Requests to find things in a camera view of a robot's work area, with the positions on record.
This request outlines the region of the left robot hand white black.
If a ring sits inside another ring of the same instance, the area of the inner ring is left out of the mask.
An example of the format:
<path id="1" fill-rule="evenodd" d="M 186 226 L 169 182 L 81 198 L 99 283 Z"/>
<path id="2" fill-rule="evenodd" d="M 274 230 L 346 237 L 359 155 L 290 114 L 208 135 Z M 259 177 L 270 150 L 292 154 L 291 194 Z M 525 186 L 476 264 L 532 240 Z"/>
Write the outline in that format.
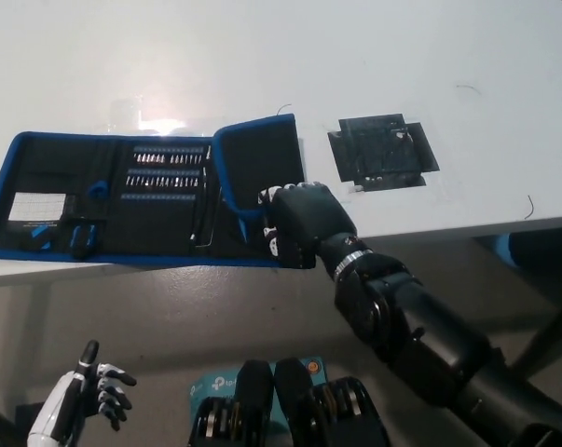
<path id="1" fill-rule="evenodd" d="M 76 366 L 50 391 L 28 431 L 29 446 L 76 446 L 86 420 L 102 415 L 115 432 L 128 420 L 132 404 L 123 386 L 137 380 L 111 363 L 97 360 L 100 344 L 88 341 Z"/>

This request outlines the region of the right robot hand black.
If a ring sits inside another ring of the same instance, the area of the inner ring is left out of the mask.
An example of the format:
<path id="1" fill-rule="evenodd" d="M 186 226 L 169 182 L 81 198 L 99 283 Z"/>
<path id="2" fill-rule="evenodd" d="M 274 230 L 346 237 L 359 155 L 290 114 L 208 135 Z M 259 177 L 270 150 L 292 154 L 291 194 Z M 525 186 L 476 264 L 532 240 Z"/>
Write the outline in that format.
<path id="1" fill-rule="evenodd" d="M 349 254 L 343 245 L 357 236 L 356 226 L 326 185 L 270 186 L 258 193 L 257 201 L 263 209 L 264 239 L 281 266 L 307 269 L 321 259 L 332 276 Z"/>

